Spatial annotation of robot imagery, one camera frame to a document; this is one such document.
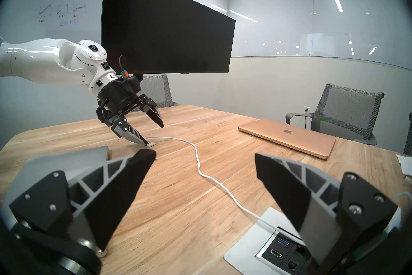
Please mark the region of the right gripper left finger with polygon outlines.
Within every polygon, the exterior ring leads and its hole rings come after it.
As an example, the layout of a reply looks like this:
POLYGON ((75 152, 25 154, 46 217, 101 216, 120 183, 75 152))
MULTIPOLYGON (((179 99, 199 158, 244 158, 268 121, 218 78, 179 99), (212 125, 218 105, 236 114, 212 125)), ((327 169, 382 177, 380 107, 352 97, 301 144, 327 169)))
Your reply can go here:
POLYGON ((140 149, 109 160, 108 152, 30 156, 9 188, 9 231, 25 222, 36 233, 84 239, 104 251, 157 155, 140 149))

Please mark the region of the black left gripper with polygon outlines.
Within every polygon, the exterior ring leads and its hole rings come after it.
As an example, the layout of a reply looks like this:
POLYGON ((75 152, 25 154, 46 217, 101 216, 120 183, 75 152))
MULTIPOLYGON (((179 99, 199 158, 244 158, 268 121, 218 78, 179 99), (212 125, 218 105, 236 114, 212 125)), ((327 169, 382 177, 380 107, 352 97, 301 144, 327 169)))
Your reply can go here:
POLYGON ((145 94, 139 95, 139 80, 113 80, 98 94, 96 114, 119 138, 147 146, 148 142, 127 121, 126 114, 134 108, 145 112, 159 127, 164 123, 157 104, 145 94))

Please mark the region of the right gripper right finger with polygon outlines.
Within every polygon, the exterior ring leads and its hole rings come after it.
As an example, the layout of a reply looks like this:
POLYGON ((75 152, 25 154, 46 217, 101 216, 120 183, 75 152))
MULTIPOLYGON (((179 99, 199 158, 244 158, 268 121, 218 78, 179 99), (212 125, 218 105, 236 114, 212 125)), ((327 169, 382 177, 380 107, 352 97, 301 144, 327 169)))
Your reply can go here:
POLYGON ((339 181, 301 162, 255 153, 257 178, 298 232, 311 265, 339 265, 384 235, 398 207, 358 174, 339 181))

